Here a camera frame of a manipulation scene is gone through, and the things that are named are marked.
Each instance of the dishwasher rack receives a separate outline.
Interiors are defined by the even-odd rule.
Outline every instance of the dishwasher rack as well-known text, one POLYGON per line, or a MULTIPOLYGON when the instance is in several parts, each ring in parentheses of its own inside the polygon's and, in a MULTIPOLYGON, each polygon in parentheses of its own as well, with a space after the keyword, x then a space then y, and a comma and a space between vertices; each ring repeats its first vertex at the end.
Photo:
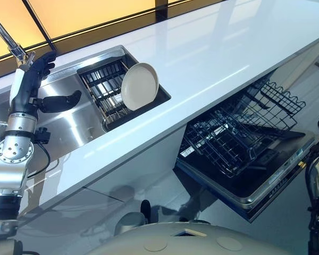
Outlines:
POLYGON ((180 154, 196 151, 234 177, 283 138, 305 106, 266 75, 188 123, 180 154))

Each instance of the dishwasher label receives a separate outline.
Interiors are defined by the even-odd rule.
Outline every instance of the dishwasher label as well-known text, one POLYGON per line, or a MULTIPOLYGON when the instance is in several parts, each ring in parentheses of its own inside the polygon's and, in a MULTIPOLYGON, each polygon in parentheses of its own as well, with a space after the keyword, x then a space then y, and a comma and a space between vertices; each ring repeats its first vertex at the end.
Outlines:
POLYGON ((195 150, 193 149, 192 146, 190 146, 188 149, 185 149, 183 152, 181 152, 180 154, 185 158, 188 157, 189 154, 191 154, 192 152, 194 152, 195 150))

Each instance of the faucet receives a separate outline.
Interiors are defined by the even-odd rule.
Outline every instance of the faucet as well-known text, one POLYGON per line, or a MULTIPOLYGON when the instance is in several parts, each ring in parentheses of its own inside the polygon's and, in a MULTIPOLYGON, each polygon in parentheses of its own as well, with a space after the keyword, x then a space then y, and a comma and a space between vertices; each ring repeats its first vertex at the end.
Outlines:
POLYGON ((6 31, 6 29, 0 23, 0 36, 8 45, 8 50, 12 53, 16 58, 16 63, 20 69, 27 71, 29 66, 32 64, 32 60, 35 56, 35 52, 31 52, 30 55, 26 53, 26 51, 17 44, 10 34, 6 31))

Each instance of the dishwasher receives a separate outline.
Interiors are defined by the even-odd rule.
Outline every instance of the dishwasher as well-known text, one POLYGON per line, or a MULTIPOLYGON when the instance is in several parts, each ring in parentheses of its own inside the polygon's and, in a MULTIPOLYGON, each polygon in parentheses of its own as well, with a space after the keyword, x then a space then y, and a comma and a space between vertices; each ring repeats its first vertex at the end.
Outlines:
POLYGON ((263 76, 187 124, 181 169, 252 222, 302 170, 319 135, 296 130, 305 106, 263 76))

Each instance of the wire rack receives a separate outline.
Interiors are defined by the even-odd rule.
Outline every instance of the wire rack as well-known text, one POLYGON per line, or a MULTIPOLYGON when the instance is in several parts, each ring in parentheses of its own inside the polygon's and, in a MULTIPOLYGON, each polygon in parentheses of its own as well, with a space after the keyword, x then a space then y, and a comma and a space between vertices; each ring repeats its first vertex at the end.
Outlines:
POLYGON ((293 116, 305 102, 264 79, 188 123, 181 155, 196 151, 234 177, 297 124, 293 116))
POLYGON ((106 124, 110 124, 131 112, 123 103, 121 96, 122 81, 127 71, 127 66, 119 59, 80 74, 82 81, 104 116, 106 124))

